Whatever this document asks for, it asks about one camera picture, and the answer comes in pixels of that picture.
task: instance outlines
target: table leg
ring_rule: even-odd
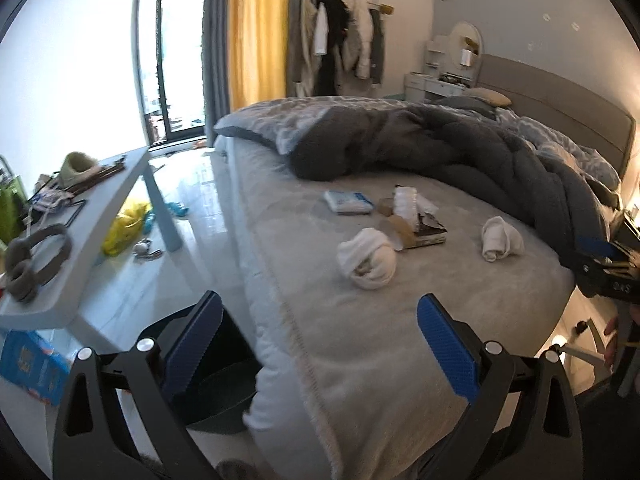
[[[66,329],[81,345],[93,348],[98,354],[115,354],[123,350],[118,348],[113,341],[107,339],[104,334],[82,316],[73,318],[71,323],[66,326]]]
[[[158,189],[158,184],[156,184],[156,178],[154,177],[154,172],[150,164],[146,166],[142,177],[145,179],[149,200],[151,200],[151,205],[154,207],[156,222],[158,222],[162,240],[164,240],[164,246],[167,251],[177,251],[182,247],[182,238],[178,233],[178,229],[175,227],[174,217],[164,203],[164,198],[162,198],[162,193],[160,193]]]

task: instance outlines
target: warm light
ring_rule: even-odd
[[[566,338],[563,335],[555,335],[554,338],[551,340],[551,344],[552,345],[558,345],[558,346],[562,346],[566,343]],[[566,354],[565,353],[561,353],[560,354],[560,360],[562,361],[562,364],[564,364],[564,358],[565,358]]]

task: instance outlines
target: human hand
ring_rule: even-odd
[[[640,306],[633,305],[629,308],[631,313],[631,319],[634,323],[640,325]],[[614,331],[618,330],[618,316],[612,317],[607,326],[604,328],[604,335],[610,335]],[[608,367],[612,367],[616,361],[616,353],[618,352],[618,334],[615,333],[604,351],[604,364]]]

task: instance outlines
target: headphones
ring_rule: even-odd
[[[39,243],[51,236],[63,237],[62,247],[58,254],[40,270],[34,270],[31,265],[31,250]],[[34,232],[28,238],[14,238],[9,243],[4,254],[6,267],[6,291],[16,301],[28,302],[38,294],[38,286],[49,283],[60,271],[62,264],[71,255],[71,237],[62,224],[53,224]]]

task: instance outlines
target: white tile floor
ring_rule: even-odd
[[[165,200],[183,202],[190,208],[188,217],[177,223],[184,237],[184,248],[152,262],[134,262],[129,251],[116,258],[108,258],[95,267],[82,297],[82,315],[121,348],[130,348],[145,326],[195,303],[207,289],[221,295],[232,315],[246,313],[241,276],[229,233],[232,226],[225,223],[218,201],[220,186],[225,183],[215,183],[212,172],[212,164],[223,164],[222,158],[207,150],[194,150],[156,159],[153,164],[165,164],[156,173],[156,181]],[[145,193],[144,186],[139,183],[132,195],[144,198]],[[157,229],[150,238],[156,248],[162,247]],[[574,292],[543,349],[551,345],[552,337],[557,334],[569,339],[571,328],[581,319],[591,317],[602,332],[614,312],[609,301],[601,298],[588,300]],[[250,322],[239,324],[251,325]],[[244,335],[253,344],[255,334]],[[49,336],[56,348],[68,355],[73,355],[80,348],[80,343],[64,330],[51,331]],[[577,343],[595,349],[589,333],[582,334]],[[569,360],[566,368],[575,393],[590,386],[593,381],[590,367],[577,360]],[[154,456],[130,396],[124,394],[122,398],[138,447],[141,452]],[[515,398],[510,399],[510,405],[505,408],[501,426],[510,420],[514,402]],[[55,412],[49,410],[48,413],[51,425]],[[225,458],[240,458],[256,465],[268,479],[276,478],[248,432],[235,436],[190,433],[212,463]]]

